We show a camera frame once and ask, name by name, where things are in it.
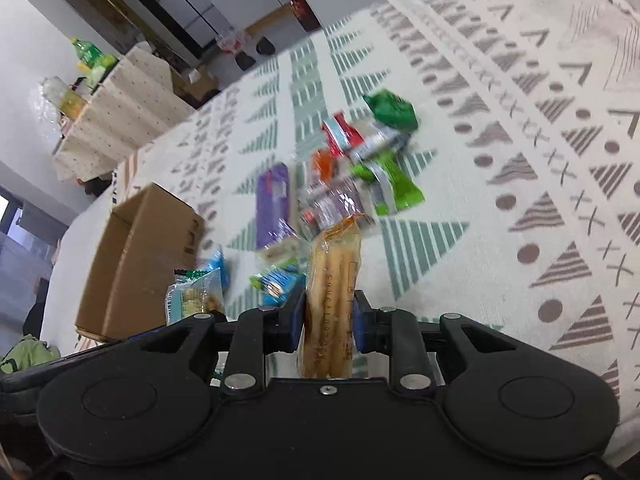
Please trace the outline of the round table dotted cloth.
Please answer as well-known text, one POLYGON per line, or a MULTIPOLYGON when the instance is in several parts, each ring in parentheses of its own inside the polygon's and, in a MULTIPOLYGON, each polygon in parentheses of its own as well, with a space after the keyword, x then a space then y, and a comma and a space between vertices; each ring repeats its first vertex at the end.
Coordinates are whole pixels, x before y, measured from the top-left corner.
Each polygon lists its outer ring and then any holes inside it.
POLYGON ((169 64, 145 42, 133 47, 93 93, 53 156, 61 181, 107 174, 184 122, 194 108, 174 92, 169 64))

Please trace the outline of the dark red floor bottle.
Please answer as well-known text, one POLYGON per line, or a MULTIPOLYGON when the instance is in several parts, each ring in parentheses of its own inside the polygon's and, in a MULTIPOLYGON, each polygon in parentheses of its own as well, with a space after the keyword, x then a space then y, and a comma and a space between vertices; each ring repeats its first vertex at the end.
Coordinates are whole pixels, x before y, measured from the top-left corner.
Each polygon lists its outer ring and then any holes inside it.
POLYGON ((306 32, 314 32, 321 27, 316 14, 306 0, 290 0, 290 6, 297 21, 306 32))

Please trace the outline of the clear yellow drink bottle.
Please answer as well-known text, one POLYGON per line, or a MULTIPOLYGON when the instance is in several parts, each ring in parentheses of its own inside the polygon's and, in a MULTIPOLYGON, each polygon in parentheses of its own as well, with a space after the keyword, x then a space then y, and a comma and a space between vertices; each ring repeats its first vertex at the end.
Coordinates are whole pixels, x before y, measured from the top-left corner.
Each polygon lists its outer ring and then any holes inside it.
POLYGON ((78 119, 87 101, 58 77, 46 78, 42 83, 42 95, 57 110, 73 122, 78 119))

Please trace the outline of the dark green snack packet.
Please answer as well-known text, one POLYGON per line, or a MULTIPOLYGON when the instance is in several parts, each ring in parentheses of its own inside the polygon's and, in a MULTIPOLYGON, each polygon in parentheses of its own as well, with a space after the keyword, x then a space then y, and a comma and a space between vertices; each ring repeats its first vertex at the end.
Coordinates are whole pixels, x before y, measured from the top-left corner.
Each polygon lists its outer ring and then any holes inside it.
POLYGON ((373 117, 383 125, 403 132, 413 132, 419 127, 413 105, 394 92, 380 89, 362 98, 373 117))

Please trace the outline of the purple cake bar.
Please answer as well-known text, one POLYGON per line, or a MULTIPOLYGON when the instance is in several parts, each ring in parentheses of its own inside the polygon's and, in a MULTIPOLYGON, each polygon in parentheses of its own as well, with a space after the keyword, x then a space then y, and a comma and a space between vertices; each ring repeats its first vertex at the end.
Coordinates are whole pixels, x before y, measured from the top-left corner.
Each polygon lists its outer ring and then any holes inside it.
POLYGON ((256 180, 256 249, 265 257, 297 240, 291 211, 290 172, 287 164, 278 162, 256 180))

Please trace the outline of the water bottle pack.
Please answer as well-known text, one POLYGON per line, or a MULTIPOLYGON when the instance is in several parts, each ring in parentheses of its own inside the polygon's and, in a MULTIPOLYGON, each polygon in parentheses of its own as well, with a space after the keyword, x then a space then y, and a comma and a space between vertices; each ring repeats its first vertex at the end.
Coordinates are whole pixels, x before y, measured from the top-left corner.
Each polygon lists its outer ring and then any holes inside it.
POLYGON ((250 35, 244 29, 230 29, 217 39, 216 45, 225 54, 237 55, 249 41, 250 35))

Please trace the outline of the green soda bottle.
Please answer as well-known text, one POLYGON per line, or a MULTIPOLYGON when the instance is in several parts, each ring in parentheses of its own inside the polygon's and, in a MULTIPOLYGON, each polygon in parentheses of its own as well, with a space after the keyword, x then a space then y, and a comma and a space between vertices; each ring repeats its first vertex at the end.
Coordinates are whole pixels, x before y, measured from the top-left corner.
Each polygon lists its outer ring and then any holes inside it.
POLYGON ((103 52, 91 41, 72 37, 70 43, 74 47, 78 60, 89 70, 92 70, 103 58, 103 52))

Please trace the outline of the patterned bed blanket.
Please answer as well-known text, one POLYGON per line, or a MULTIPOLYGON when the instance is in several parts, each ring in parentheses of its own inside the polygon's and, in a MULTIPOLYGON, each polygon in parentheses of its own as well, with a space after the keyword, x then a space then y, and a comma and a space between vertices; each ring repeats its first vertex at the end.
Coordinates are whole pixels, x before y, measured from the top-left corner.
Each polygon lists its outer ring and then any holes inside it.
POLYGON ((363 234, 358 285, 424 321, 459 312, 600 376, 620 404, 608 450, 639 447, 639 11, 626 0, 383 0, 215 96, 118 168, 70 226, 42 336, 78 351, 80 298, 111 209, 149 183, 222 249, 229 316, 255 307, 257 179, 292 174, 364 96, 409 101, 398 157, 419 205, 363 234))

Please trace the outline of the teal biscuit packet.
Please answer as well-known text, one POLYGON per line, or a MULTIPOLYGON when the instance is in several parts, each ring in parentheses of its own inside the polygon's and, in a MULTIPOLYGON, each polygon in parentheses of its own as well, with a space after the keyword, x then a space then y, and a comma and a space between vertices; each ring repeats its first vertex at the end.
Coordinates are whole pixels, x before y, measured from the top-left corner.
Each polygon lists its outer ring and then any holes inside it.
POLYGON ((165 296, 167 325, 177 323, 191 315, 217 311, 212 309, 206 301, 201 281, 204 274, 203 270, 175 270, 174 282, 168 287, 165 296))

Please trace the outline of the silver grey snack packet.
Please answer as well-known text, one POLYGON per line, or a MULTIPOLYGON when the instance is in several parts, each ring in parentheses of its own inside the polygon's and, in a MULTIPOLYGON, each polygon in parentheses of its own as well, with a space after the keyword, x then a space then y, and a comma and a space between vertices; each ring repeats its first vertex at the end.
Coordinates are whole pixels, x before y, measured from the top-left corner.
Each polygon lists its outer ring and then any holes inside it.
POLYGON ((401 151, 408 143, 411 134, 380 122, 366 122, 363 129, 363 141, 349 152, 349 160, 360 164, 376 155, 392 150, 394 153, 401 151))

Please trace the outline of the orange bread packet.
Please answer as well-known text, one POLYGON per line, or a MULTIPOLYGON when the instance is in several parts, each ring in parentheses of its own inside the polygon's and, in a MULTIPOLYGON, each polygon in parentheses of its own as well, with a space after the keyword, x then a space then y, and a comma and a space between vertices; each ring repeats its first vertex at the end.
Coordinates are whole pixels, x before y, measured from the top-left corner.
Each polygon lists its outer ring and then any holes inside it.
POLYGON ((322 231, 311 245, 299 369, 305 378, 352 376, 352 303, 360 267, 358 216, 322 231))

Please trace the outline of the pale purple snack packet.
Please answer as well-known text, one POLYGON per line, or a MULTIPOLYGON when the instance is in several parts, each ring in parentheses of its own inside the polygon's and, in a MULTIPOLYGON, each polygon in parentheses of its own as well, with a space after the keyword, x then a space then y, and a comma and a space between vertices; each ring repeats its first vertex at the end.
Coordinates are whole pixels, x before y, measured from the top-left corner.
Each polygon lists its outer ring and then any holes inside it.
POLYGON ((310 240, 347 218, 354 218, 360 226, 373 223, 351 178, 307 186, 298 203, 299 224, 310 240))

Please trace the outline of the small floor cardboard box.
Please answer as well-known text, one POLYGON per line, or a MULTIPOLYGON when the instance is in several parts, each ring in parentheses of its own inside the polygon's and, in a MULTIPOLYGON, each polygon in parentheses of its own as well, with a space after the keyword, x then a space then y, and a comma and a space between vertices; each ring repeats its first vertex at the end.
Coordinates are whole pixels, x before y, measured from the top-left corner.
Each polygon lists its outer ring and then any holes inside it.
POLYGON ((205 65, 191 68, 183 73, 184 91, 201 102, 206 102, 219 92, 216 76, 209 73, 205 65))

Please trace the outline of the blue green candy packet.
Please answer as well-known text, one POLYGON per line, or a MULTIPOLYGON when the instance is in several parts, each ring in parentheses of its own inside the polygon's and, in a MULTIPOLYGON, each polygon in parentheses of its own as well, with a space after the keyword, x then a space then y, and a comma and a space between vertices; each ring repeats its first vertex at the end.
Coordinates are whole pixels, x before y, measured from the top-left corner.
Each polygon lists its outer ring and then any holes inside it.
POLYGON ((306 274, 296 258, 289 258, 252 275, 250 284, 260 292, 259 307, 273 310, 282 307, 294 289, 306 284, 306 274))

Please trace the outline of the light green snack packet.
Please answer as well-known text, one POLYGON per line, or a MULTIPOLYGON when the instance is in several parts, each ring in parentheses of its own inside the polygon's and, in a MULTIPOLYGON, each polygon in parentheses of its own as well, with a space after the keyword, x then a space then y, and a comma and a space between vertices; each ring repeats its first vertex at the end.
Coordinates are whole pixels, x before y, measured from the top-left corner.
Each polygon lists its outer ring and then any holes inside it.
POLYGON ((392 151, 378 153, 350 168, 355 179, 369 185, 378 216, 398 214, 424 202, 424 195, 400 169, 392 151))

